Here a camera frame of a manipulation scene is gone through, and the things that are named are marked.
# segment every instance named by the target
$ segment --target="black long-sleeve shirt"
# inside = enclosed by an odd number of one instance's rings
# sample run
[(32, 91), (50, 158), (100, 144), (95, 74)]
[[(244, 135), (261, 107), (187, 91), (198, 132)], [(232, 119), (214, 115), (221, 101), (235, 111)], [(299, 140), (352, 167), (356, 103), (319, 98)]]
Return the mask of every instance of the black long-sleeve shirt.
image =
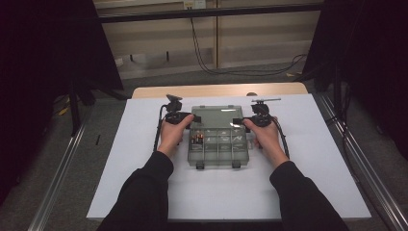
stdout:
[[(98, 230), (166, 230), (170, 159), (153, 152), (143, 168), (123, 184), (113, 209)], [(330, 202), (293, 162), (280, 165), (269, 177), (280, 198), (285, 230), (348, 230)]]

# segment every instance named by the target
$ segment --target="plastic organizer box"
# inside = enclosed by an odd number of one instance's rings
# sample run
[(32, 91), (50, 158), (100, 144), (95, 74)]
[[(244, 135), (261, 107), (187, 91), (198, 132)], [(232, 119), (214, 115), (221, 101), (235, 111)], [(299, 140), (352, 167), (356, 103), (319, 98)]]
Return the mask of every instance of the plastic organizer box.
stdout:
[(240, 168), (248, 164), (245, 128), (232, 124), (233, 118), (242, 118), (241, 106), (195, 106), (191, 112), (201, 116), (201, 123), (191, 124), (190, 166)]

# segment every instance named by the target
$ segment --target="white paper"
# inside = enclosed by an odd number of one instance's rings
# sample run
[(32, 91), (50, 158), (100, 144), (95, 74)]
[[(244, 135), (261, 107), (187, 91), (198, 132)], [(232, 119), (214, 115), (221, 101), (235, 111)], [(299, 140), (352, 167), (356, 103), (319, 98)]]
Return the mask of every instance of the white paper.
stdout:
[[(273, 95), (266, 102), (286, 135), (291, 161), (311, 178), (342, 218), (370, 218), (370, 212), (344, 163), (310, 94)], [(240, 105), (253, 116), (252, 99), (260, 97), (184, 98), (183, 112), (192, 106)], [(130, 99), (117, 131), (87, 218), (103, 219), (114, 206), (124, 181), (150, 157), (166, 98)], [(187, 161), (189, 131), (172, 161), (168, 180), (168, 218), (183, 221), (280, 219), (279, 198), (269, 182), (273, 169), (259, 149), (249, 150), (249, 163), (241, 169), (206, 167), (196, 170)]]

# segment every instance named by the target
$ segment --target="metal bar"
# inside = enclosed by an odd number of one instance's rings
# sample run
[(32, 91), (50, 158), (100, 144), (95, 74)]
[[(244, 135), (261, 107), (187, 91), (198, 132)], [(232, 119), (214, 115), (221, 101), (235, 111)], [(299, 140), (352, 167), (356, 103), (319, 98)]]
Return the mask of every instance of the metal bar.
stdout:
[[(333, 111), (333, 103), (331, 102), (331, 100), (327, 96), (320, 96), (320, 99), (327, 113), (329, 113), (330, 116), (334, 116), (335, 112)], [(338, 119), (335, 119), (335, 122), (339, 133), (342, 136), (345, 136), (346, 145), (350, 150), (354, 160), (369, 182), (372, 190), (374, 191), (382, 207), (389, 216), (395, 229), (401, 231), (408, 230), (408, 221), (406, 216), (400, 209), (399, 205), (396, 203), (390, 191), (387, 189), (380, 177), (375, 172), (374, 168), (370, 164), (370, 161), (366, 157), (366, 154), (358, 145), (351, 132), (348, 129), (344, 132), (344, 124), (341, 123)]]
[(127, 13), (127, 14), (106, 14), (95, 18), (69, 18), (64, 19), (65, 22), (99, 22), (99, 23), (116, 23), (116, 22), (130, 22), (130, 21), (149, 21), (149, 20), (163, 20), (176, 18), (194, 18), (207, 16), (230, 16), (230, 15), (244, 15), (244, 14), (259, 14), (259, 13), (295, 13), (295, 12), (313, 12), (323, 9), (338, 9), (339, 7), (348, 7), (351, 3), (345, 1), (343, 3), (311, 3), (311, 4), (293, 4), (293, 5), (276, 5), (265, 7), (251, 7), (251, 8), (214, 8), (214, 9), (200, 9), (191, 11), (171, 11), (158, 13)]
[(58, 193), (60, 192), (61, 185), (65, 179), (66, 173), (68, 171), (69, 165), (72, 161), (72, 158), (76, 152), (76, 149), (81, 141), (82, 135), (85, 131), (85, 125), (87, 124), (90, 114), (92, 111), (92, 107), (90, 107), (84, 116), (84, 121), (79, 128), (78, 132), (76, 133), (75, 137), (72, 137), (69, 141), (68, 147), (64, 153), (63, 159), (57, 169), (57, 172), (54, 175), (54, 178), (48, 187), (47, 193), (45, 194), (44, 198), (41, 201), (41, 204), (34, 216), (30, 227), (28, 228), (29, 231), (40, 231), (45, 228), (45, 224), (48, 221), (48, 218), (51, 214), (55, 201), (57, 200)]

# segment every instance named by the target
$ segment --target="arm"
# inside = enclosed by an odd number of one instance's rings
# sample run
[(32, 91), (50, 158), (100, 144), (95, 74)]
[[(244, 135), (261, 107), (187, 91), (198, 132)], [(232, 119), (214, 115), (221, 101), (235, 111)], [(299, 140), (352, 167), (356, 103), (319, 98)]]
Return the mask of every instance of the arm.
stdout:
[(261, 128), (249, 119), (243, 122), (255, 133), (255, 143), (263, 147), (275, 168), (269, 180), (279, 195), (285, 230), (348, 230), (315, 183), (289, 161), (280, 147), (275, 125)]
[(112, 210), (98, 230), (164, 230), (168, 213), (168, 178), (173, 172), (170, 158), (193, 115), (177, 125), (162, 124), (161, 143), (144, 167), (123, 184)]

